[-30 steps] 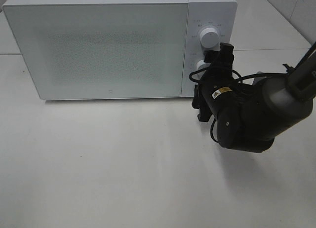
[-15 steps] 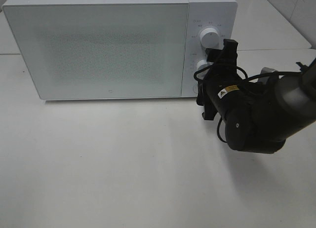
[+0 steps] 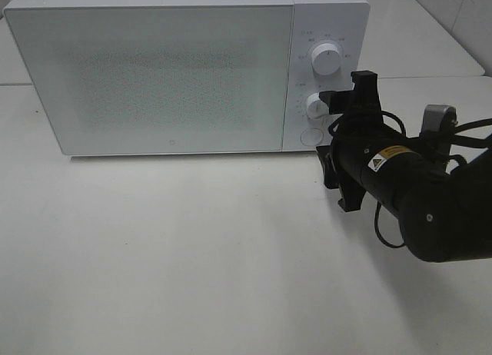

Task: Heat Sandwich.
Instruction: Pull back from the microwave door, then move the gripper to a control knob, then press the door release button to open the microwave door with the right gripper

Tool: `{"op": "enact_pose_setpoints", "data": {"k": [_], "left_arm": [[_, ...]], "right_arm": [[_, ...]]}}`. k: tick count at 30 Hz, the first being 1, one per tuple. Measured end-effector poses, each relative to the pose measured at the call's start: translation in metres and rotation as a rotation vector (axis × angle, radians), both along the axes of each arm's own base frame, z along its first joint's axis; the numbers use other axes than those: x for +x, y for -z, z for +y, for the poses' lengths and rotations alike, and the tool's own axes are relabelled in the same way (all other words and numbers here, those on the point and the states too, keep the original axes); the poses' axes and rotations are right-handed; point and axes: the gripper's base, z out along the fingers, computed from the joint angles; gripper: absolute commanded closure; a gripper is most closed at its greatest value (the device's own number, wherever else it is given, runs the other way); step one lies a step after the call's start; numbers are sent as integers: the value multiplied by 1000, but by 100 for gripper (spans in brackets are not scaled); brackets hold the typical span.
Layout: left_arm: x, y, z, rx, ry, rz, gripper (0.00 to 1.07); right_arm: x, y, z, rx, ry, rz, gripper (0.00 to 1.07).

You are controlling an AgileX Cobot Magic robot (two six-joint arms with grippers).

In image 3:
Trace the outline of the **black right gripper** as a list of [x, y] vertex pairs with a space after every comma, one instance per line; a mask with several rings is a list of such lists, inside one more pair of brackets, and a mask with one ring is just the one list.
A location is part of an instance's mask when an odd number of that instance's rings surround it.
[[384, 125], [377, 74], [354, 71], [351, 79], [351, 90], [318, 94], [328, 113], [338, 116], [327, 128], [331, 143], [316, 147], [323, 184], [329, 190], [340, 191], [338, 205], [345, 212], [361, 209], [367, 193], [361, 184], [361, 173], [374, 155], [376, 138], [382, 134]]

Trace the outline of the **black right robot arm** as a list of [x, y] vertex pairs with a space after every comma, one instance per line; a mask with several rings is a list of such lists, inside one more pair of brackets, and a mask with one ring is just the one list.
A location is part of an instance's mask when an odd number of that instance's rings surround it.
[[334, 121], [331, 143], [316, 149], [324, 186], [339, 190], [343, 211], [361, 208], [366, 194], [398, 221], [402, 246], [426, 262], [491, 256], [491, 139], [467, 132], [490, 119], [458, 124], [451, 106], [429, 105], [421, 132], [410, 138], [381, 107], [377, 75], [355, 71], [353, 88], [323, 91]]

